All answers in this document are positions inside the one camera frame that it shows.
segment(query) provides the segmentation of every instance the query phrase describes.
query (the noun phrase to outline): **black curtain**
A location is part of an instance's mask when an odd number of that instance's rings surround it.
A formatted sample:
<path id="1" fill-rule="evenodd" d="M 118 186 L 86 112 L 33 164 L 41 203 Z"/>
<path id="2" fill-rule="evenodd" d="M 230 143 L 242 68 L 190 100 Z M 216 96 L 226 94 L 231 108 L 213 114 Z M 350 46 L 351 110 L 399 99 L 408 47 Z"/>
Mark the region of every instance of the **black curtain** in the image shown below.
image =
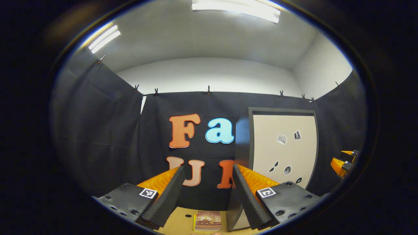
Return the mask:
<path id="1" fill-rule="evenodd" d="M 50 115 L 60 159 L 86 192 L 102 196 L 143 178 L 138 134 L 143 95 L 87 48 L 56 79 Z"/>
<path id="2" fill-rule="evenodd" d="M 175 92 L 147 96 L 140 121 L 140 162 L 144 179 L 167 171 L 168 156 L 184 160 L 186 178 L 191 179 L 189 160 L 204 161 L 201 182 L 183 186 L 178 206 L 201 210 L 226 210 L 230 189 L 218 189 L 222 160 L 234 160 L 235 141 L 230 144 L 209 143 L 205 133 L 207 123 L 214 118 L 226 118 L 235 123 L 248 107 L 292 108 L 315 110 L 318 119 L 319 150 L 313 178 L 307 188 L 316 195 L 329 192 L 340 181 L 332 170 L 332 157 L 341 150 L 361 150 L 366 131 L 366 102 L 358 77 L 352 73 L 341 85 L 317 99 L 315 103 L 302 98 L 239 92 Z M 170 148 L 171 116 L 197 113 L 201 123 L 187 148 Z"/>

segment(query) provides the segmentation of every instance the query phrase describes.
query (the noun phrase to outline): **white wall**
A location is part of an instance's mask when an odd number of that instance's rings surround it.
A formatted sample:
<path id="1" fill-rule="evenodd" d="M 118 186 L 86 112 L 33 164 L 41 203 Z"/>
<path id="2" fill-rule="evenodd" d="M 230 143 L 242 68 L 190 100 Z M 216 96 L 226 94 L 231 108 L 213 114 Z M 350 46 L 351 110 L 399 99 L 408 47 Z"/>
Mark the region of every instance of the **white wall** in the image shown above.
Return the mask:
<path id="1" fill-rule="evenodd" d="M 317 99 L 343 82 L 353 70 L 342 52 L 324 35 L 317 33 L 315 42 L 293 69 L 305 97 Z"/>
<path id="2" fill-rule="evenodd" d="M 285 69 L 252 61 L 226 58 L 185 58 L 158 61 L 117 73 L 141 93 L 248 92 L 301 97 L 293 74 Z"/>

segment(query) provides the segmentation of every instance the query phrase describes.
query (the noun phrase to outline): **sticker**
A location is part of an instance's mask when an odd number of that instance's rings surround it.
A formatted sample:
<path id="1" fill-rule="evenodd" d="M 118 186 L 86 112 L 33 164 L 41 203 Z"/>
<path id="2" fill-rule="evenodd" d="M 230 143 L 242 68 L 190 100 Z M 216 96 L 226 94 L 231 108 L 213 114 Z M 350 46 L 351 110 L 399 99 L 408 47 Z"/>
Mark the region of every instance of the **sticker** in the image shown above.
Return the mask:
<path id="1" fill-rule="evenodd" d="M 299 130 L 294 133 L 294 136 L 295 140 L 301 140 L 302 138 L 301 132 Z"/>
<path id="2" fill-rule="evenodd" d="M 279 160 L 277 160 L 277 162 L 274 164 L 274 166 L 267 173 L 273 172 L 274 168 L 276 168 L 278 165 L 279 165 Z"/>
<path id="3" fill-rule="evenodd" d="M 139 195 L 147 198 L 153 198 L 155 194 L 157 194 L 157 190 L 145 188 Z"/>
<path id="4" fill-rule="evenodd" d="M 292 171 L 292 166 L 287 166 L 284 169 L 283 174 L 288 175 L 288 174 L 290 174 L 291 171 Z"/>
<path id="5" fill-rule="evenodd" d="M 286 145 L 287 138 L 285 135 L 278 135 L 276 140 L 277 142 Z"/>
<path id="6" fill-rule="evenodd" d="M 271 189 L 270 187 L 265 188 L 265 189 L 257 190 L 257 192 L 261 196 L 261 198 L 270 197 L 270 196 L 276 194 L 276 192 L 274 192 L 273 189 Z"/>

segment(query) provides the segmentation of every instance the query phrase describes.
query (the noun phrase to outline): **book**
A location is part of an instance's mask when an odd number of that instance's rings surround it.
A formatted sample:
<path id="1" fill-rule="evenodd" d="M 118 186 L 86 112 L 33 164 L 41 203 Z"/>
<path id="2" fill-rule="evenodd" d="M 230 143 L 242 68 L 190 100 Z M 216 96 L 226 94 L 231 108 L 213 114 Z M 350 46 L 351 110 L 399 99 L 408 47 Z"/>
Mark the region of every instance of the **book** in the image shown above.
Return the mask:
<path id="1" fill-rule="evenodd" d="M 194 216 L 193 231 L 216 232 L 221 229 L 222 221 L 219 211 L 198 211 Z"/>

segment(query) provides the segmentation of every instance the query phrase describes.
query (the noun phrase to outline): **white board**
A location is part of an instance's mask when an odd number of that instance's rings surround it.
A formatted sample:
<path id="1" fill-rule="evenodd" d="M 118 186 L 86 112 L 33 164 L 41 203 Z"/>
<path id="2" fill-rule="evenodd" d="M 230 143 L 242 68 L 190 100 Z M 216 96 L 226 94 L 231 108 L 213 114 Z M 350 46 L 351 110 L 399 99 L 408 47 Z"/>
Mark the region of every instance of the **white board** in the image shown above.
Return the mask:
<path id="1" fill-rule="evenodd" d="M 253 170 L 278 183 L 292 181 L 306 189 L 316 162 L 315 117 L 254 115 L 253 119 Z"/>

